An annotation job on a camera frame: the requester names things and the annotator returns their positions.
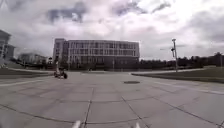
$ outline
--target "sky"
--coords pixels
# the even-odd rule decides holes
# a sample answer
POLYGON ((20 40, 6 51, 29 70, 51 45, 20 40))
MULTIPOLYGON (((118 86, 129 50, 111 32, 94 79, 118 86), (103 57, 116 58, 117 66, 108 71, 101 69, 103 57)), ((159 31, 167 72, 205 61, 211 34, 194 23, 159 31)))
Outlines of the sky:
POLYGON ((52 56, 55 38, 137 41, 143 59, 224 49, 223 0, 0 0, 0 29, 16 54, 52 56))

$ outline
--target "person riding scooter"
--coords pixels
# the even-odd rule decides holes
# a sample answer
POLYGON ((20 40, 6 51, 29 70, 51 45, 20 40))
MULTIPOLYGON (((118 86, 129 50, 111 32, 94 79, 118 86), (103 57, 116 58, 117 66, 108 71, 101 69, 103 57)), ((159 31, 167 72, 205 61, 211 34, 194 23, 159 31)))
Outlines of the person riding scooter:
POLYGON ((54 72, 54 77, 60 78, 63 76, 65 79, 67 79, 68 75, 65 73, 64 68, 59 68, 59 63, 58 61, 56 62, 56 69, 54 72))

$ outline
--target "paved plaza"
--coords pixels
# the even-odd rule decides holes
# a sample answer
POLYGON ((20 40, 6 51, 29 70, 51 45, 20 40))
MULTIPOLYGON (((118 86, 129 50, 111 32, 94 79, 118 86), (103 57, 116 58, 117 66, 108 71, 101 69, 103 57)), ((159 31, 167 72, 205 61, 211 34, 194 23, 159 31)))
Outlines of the paved plaza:
POLYGON ((72 128, 77 120, 82 128, 223 127, 223 84, 68 74, 0 80, 0 128, 72 128))

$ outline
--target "distant building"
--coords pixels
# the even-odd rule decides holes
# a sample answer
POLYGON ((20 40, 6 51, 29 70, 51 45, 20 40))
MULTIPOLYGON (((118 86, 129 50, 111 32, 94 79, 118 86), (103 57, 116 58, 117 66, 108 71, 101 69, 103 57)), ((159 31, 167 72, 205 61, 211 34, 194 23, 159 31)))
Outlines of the distant building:
POLYGON ((0 30, 0 58, 4 57, 4 53, 6 51, 6 45, 8 45, 10 36, 11 36, 10 34, 0 30))
POLYGON ((109 69, 131 69, 139 61, 139 43, 112 40, 55 39, 53 61, 69 66, 103 65, 109 69))
POLYGON ((6 46, 6 51, 5 51, 5 59, 11 59, 14 57, 14 49, 15 47, 7 44, 6 46))
POLYGON ((7 46, 9 46, 8 42, 9 42, 10 37, 11 37, 10 34, 0 30, 0 66, 4 63, 4 58, 6 57, 7 48, 8 48, 7 46))
POLYGON ((18 59, 27 64, 42 64, 43 61, 46 62, 47 57, 35 53, 22 53, 19 55, 18 59))

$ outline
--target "grass lawn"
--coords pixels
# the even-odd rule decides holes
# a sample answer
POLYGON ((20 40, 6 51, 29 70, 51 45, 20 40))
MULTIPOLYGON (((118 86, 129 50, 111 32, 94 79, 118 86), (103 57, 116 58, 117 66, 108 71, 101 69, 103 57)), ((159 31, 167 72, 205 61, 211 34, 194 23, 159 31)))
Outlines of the grass lawn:
POLYGON ((136 76, 155 77, 175 80, 191 80, 224 83, 224 68, 209 68, 204 70, 172 72, 160 74, 132 74, 136 76))
POLYGON ((41 72, 16 71, 6 68, 0 69, 0 79, 32 78, 48 75, 50 74, 41 72))
POLYGON ((215 77, 224 78, 224 68, 209 68, 204 70, 187 71, 187 72, 172 72, 159 75, 177 76, 177 77, 215 77))

